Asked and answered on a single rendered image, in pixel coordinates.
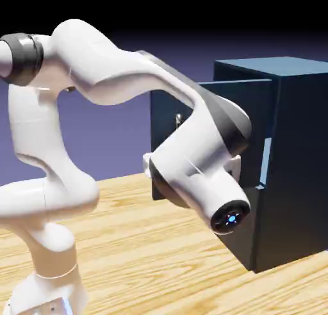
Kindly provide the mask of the dark blue cabinet door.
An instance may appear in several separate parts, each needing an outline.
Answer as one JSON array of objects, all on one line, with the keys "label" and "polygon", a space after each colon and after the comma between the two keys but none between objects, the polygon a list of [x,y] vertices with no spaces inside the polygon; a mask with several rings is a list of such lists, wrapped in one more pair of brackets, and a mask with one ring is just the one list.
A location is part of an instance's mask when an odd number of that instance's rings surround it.
[{"label": "dark blue cabinet door", "polygon": [[[260,185],[265,138],[272,100],[272,82],[269,79],[241,81],[214,81],[201,83],[202,87],[233,101],[241,107],[252,122],[249,146],[242,153],[240,185],[250,188]],[[155,150],[176,128],[177,114],[187,119],[192,109],[162,90],[150,93],[151,150]]]},{"label": "dark blue cabinet door", "polygon": [[253,187],[246,188],[245,193],[250,201],[250,213],[232,233],[218,238],[247,270],[252,271],[252,247],[260,191]]}]

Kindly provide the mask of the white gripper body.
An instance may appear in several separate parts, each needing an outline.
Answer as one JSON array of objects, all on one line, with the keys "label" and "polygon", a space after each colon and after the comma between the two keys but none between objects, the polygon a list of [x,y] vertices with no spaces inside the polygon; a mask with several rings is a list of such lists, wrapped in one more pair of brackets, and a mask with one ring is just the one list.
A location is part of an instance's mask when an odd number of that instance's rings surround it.
[{"label": "white gripper body", "polygon": [[148,178],[151,178],[151,171],[150,171],[150,167],[149,167],[151,154],[152,154],[151,152],[148,152],[142,156],[143,172]]}]

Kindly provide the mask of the dark blue cabinet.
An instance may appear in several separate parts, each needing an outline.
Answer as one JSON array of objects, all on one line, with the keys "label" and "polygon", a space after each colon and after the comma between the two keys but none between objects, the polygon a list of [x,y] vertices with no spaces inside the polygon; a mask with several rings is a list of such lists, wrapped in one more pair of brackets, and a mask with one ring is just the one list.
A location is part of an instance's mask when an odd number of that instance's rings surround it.
[{"label": "dark blue cabinet", "polygon": [[328,62],[219,60],[214,81],[272,82],[252,247],[253,272],[328,249]]}]

